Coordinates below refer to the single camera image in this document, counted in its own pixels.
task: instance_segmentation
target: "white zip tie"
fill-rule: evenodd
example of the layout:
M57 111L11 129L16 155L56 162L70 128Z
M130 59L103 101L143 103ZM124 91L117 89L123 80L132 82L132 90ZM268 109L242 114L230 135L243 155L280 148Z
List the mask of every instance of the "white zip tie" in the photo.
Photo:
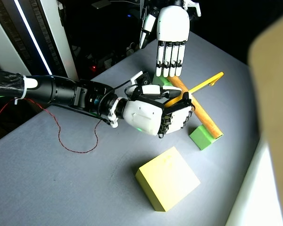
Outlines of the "white zip tie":
M26 76L25 75L22 75L23 76L23 81L24 81L24 90L23 90L23 94L20 98L16 98L15 99L15 105L17 105L18 103L18 100L22 100L24 99L24 97L26 96L26 92L27 92L27 85L26 85Z

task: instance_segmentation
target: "table surface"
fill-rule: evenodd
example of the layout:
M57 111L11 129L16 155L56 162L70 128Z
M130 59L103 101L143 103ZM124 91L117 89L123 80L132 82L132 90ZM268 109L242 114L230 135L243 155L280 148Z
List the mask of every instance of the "table surface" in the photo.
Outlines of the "table surface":
M115 87L139 70L154 73L157 42L98 76ZM0 140L0 225L55 226L224 226L258 144L257 110L249 68L190 33L182 81L192 88L216 73L215 86L195 94L224 136L200 151L187 126L163 139L119 121L116 129L101 122L98 147L75 154L58 141L58 128L45 112ZM124 96L124 89L117 94ZM94 146L97 119L49 107L62 127L67 147ZM201 184L168 212L155 212L134 175L137 169L175 146Z

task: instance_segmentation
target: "orange wooden rod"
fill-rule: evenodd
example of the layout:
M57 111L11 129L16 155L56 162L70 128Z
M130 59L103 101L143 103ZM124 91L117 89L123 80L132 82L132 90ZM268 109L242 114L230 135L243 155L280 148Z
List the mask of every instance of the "orange wooden rod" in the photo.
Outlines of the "orange wooden rod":
M172 83L173 86L179 87L182 89L182 94L179 97L176 97L165 104L165 107L169 107L172 104L176 103L177 101L181 100L183 93L188 92L188 88L183 84L183 82L180 80L180 78L174 76L174 77L168 77L168 80ZM200 120L200 122L207 128L209 133L212 135L213 138L218 138L223 135L221 130L218 128L218 126L213 122L211 117L206 113L206 111L202 108L202 106L199 104L199 102L193 97L193 105L195 106L195 115Z

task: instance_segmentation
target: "robotic hand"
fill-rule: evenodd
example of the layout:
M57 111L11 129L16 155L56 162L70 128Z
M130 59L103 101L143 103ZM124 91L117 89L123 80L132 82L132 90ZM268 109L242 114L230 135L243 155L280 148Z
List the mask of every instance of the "robotic hand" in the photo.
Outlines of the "robotic hand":
M191 0L171 0L171 4L166 5L166 3L157 0L155 5L150 5L149 1L145 0L142 10L140 48L145 48L148 44L149 35L158 17L156 76L159 77L161 74L164 77L180 76L185 44L190 32L187 9L195 7L197 15L201 16L199 3ZM146 16L147 8L151 8L151 10Z
M26 97L47 104L67 105L71 110L97 113L90 116L104 120L113 128L118 126L119 118L124 119L138 130L162 138L186 124L193 105L186 92L181 101L165 109L164 103L156 100L175 98L181 94L181 89L160 87L149 81L148 73L133 76L126 82L131 82L125 89L126 99L114 93L116 88L94 81L76 82L59 76L24 76L0 71L0 96Z

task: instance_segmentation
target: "yellow box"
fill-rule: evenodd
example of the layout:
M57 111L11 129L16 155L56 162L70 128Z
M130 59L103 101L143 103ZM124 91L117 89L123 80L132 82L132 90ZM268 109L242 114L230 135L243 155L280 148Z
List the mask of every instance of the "yellow box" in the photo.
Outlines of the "yellow box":
M200 184L175 147L141 166L135 176L156 211L168 211Z

